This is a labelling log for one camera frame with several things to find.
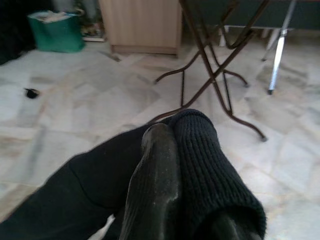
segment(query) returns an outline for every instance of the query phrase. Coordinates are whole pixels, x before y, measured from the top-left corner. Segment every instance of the wooden cabinet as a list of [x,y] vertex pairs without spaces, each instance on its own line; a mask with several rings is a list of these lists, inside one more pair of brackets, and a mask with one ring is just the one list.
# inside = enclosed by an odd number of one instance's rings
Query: wooden cabinet
[[177,54],[182,12],[178,0],[99,0],[114,52]]

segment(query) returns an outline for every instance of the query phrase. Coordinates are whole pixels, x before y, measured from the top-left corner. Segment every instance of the black sock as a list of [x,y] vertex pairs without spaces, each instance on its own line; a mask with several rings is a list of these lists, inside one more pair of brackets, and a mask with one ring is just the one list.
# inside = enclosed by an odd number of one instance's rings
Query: black sock
[[188,109],[175,115],[173,129],[180,155],[183,185],[184,230],[193,237],[200,224],[215,211],[247,207],[263,239],[266,216],[261,203],[245,186],[220,148],[217,132],[201,112]]

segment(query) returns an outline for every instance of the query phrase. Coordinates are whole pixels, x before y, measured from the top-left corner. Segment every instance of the green bucket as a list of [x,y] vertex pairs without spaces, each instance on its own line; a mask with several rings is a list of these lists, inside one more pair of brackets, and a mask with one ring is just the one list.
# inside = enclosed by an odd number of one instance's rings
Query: green bucket
[[83,40],[78,16],[67,14],[66,19],[43,22],[39,18],[48,16],[46,11],[35,12],[28,15],[37,49],[45,52],[76,53],[81,51],[85,42]]

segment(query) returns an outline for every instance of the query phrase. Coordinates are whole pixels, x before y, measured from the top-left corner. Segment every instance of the marble floor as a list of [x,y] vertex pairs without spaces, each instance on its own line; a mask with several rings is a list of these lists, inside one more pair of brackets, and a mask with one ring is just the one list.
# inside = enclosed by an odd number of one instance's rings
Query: marble floor
[[[227,69],[235,114],[267,135],[229,119],[212,87],[191,106],[213,121],[225,154],[263,203],[267,240],[320,236],[320,39],[289,37],[274,94],[266,94],[273,56],[255,38]],[[230,50],[216,47],[221,60]],[[179,58],[110,54],[105,43],[79,53],[33,50],[0,66],[0,221],[71,156],[179,106],[180,75],[197,51],[184,39]],[[208,79],[199,58],[186,71],[186,99]],[[23,88],[40,90],[36,99]],[[98,232],[91,239],[100,239]]]

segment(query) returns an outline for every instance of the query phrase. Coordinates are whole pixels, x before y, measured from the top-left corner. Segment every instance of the black pants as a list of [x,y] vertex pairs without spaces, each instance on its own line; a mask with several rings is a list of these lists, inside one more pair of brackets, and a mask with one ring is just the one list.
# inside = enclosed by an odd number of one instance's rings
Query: black pants
[[[172,128],[180,156],[184,239],[192,239],[208,216],[229,207],[245,208],[263,239],[264,209],[223,154],[211,121],[189,109],[162,122]],[[112,214],[116,220],[104,240],[118,239],[129,182],[149,126],[69,160],[0,224],[0,240],[87,240]]]
[[129,181],[149,126],[70,159],[0,224],[0,239],[87,240],[112,214],[117,217],[104,239],[117,239]]

